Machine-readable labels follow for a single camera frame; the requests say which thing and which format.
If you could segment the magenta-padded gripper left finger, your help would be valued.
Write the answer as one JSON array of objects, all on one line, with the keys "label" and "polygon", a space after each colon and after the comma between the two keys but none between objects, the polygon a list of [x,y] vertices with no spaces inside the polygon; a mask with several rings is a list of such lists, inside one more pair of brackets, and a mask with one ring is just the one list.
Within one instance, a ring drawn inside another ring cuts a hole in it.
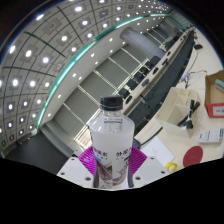
[{"label": "magenta-padded gripper left finger", "polygon": [[94,187],[96,161],[93,149],[86,149],[79,157],[70,157],[57,175],[84,188]]}]

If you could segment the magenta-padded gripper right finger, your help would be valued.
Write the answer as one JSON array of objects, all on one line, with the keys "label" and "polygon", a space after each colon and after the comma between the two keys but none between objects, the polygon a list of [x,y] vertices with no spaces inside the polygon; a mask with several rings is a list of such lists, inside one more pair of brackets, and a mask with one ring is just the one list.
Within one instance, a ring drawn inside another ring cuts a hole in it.
[{"label": "magenta-padded gripper right finger", "polygon": [[133,147],[128,171],[128,186],[140,188],[167,175],[167,170],[154,156],[147,156]]}]

